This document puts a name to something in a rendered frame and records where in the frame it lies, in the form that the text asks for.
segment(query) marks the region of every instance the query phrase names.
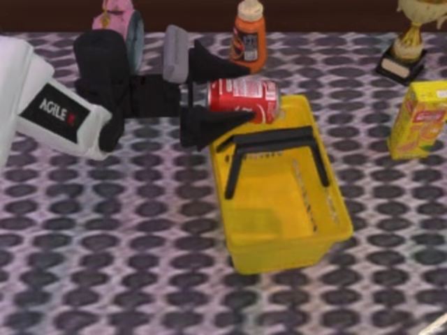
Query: bottle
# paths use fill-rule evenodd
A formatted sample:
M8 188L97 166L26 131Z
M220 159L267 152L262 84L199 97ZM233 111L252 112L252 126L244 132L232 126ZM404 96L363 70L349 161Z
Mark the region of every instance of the bottle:
M237 7L230 60L257 73L267 60L264 7L258 0L244 0Z

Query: red can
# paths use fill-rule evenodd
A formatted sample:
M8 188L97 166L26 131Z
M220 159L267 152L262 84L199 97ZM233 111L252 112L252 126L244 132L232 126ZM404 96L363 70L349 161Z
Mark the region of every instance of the red can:
M212 112L255 112L252 122L271 124L281 109L281 92L270 80L219 79L208 83L207 107Z

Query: trophy base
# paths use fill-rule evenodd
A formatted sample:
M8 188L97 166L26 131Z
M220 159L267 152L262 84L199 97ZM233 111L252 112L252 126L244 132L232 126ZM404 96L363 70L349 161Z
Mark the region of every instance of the trophy base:
M413 82L424 69L424 58L427 50L423 50L419 59L412 62L405 62L396 59L391 52L390 46L376 67L376 72L384 77L390 78L401 85L408 86Z

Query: brown wooden edge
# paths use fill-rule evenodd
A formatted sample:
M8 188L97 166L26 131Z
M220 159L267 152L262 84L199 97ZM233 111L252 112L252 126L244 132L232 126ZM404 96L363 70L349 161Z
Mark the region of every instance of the brown wooden edge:
M88 30L101 0L0 0L7 32ZM135 0L147 32L176 24L188 31L230 31L239 0ZM269 31L402 31L408 21L397 0L263 0ZM435 31L433 24L423 30Z

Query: pink toy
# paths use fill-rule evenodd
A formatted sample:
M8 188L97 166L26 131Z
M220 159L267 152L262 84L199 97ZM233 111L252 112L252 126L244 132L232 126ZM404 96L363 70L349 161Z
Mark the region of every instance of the pink toy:
M145 29L140 12L132 0L103 0L103 13L93 20L93 29L111 29L123 36L127 45L129 65L138 72L145 43Z

